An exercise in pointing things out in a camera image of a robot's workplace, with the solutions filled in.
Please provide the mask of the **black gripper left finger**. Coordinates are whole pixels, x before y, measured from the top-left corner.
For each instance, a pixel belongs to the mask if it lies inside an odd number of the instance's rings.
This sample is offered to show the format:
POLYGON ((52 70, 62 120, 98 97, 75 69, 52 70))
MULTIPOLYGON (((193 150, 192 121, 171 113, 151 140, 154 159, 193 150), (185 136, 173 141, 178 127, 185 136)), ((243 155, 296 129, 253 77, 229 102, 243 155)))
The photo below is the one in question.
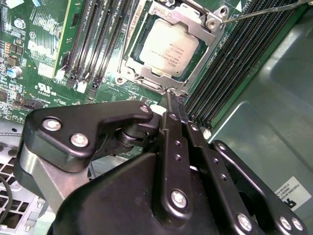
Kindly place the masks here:
POLYGON ((159 114, 138 100, 37 109, 26 117, 18 152, 18 181, 37 192, 55 215, 78 188, 141 155, 161 159, 165 191, 185 208, 188 187, 175 178, 190 169, 180 98, 167 94, 159 114))

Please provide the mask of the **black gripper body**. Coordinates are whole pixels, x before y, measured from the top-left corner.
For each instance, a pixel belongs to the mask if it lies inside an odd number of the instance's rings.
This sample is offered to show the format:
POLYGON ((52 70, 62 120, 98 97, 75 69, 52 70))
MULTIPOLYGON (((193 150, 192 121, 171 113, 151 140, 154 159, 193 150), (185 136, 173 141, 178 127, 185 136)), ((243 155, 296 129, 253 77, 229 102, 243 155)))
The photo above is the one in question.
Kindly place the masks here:
POLYGON ((51 235, 220 235, 200 173, 176 173, 188 187, 178 208, 165 191, 161 159, 147 153, 75 190, 60 206, 51 235))

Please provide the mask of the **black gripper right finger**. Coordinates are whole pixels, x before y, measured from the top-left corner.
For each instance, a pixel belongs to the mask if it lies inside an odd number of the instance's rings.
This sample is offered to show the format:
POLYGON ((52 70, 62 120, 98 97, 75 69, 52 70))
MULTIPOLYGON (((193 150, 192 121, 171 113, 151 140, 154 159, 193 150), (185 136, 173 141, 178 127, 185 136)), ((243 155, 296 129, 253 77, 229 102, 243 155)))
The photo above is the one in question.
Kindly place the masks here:
POLYGON ((222 235, 307 235, 301 219, 223 141, 207 143, 179 101, 179 116, 222 235))

